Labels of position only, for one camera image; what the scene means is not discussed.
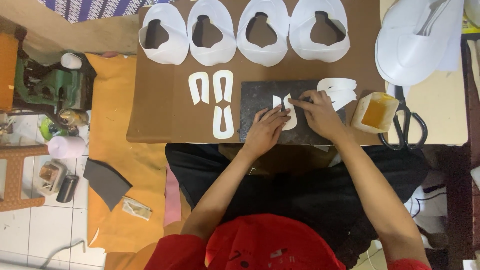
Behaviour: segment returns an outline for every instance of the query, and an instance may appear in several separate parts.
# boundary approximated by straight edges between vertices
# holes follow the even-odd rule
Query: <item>black scissors handle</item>
[[[408,133],[410,131],[410,120],[411,120],[412,116],[419,123],[419,125],[421,127],[421,132],[422,132],[421,139],[416,145],[411,145],[411,144],[408,143]],[[392,150],[401,150],[401,149],[403,149],[404,146],[407,146],[408,149],[415,150],[415,149],[420,149],[425,144],[425,142],[427,141],[427,138],[428,138],[427,124],[416,112],[412,113],[412,112],[410,112],[410,110],[405,110],[405,122],[403,124],[403,132],[402,132],[402,128],[400,126],[400,121],[398,120],[398,115],[395,115],[395,117],[393,118],[393,123],[395,125],[396,133],[398,135],[399,144],[398,144],[398,146],[393,146],[393,145],[389,144],[387,142],[387,140],[385,139],[384,134],[380,133],[378,135],[379,138],[380,138],[380,141],[386,147],[388,147]]]

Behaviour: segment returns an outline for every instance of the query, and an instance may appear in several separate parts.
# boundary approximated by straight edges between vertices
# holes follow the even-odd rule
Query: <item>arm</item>
[[[313,103],[302,101],[310,98]],[[324,91],[307,91],[290,102],[303,108],[309,126],[338,149],[365,213],[382,241],[388,262],[416,259],[430,266],[417,225],[393,188],[363,151],[333,109]]]
[[[290,119],[287,116],[290,110],[280,111],[281,108],[280,105],[270,111],[264,109],[255,115],[242,150],[200,199],[186,220],[181,234],[196,235],[208,242],[247,170],[257,158],[277,143],[282,128]]]

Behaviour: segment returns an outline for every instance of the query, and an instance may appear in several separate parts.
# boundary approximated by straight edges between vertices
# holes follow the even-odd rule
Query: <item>pink strip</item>
[[[165,220],[163,226],[181,220],[179,181],[167,163],[167,184],[165,186]]]

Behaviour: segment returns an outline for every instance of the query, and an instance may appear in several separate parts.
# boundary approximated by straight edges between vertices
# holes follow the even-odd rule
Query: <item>red shirt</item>
[[[209,263],[205,266],[205,254]],[[403,259],[389,270],[430,270]],[[314,230],[289,218],[264,214],[239,217],[219,226],[208,245],[194,235],[160,239],[145,270],[345,270]]]

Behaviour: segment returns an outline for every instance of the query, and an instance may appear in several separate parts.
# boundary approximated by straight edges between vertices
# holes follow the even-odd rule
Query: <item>brown cardboard work surface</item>
[[[229,10],[237,32],[240,16],[248,1],[220,0]],[[289,15],[298,0],[285,0]],[[242,82],[280,80],[321,80],[324,78],[349,78],[357,81],[358,99],[371,92],[384,92],[384,80],[377,72],[374,57],[375,41],[380,31],[379,0],[342,0],[348,17],[348,35],[351,48],[346,56],[334,63],[307,61],[298,56],[289,45],[288,53],[279,64],[264,67],[246,59],[237,50],[233,59],[224,64],[206,67],[189,53],[178,66],[164,65],[148,59],[139,45],[135,97],[127,133],[129,142],[138,143],[238,143],[239,134],[219,140],[213,136],[215,106],[230,105],[235,130],[240,128],[240,91]],[[187,21],[195,1],[177,1],[183,19]],[[148,8],[139,12],[140,26]],[[219,70],[233,73],[232,103],[215,103],[212,77]],[[210,102],[193,104],[188,78],[196,72],[206,72],[210,79]],[[350,123],[357,103],[346,106],[347,123]],[[363,145],[377,145],[377,135],[349,128]]]

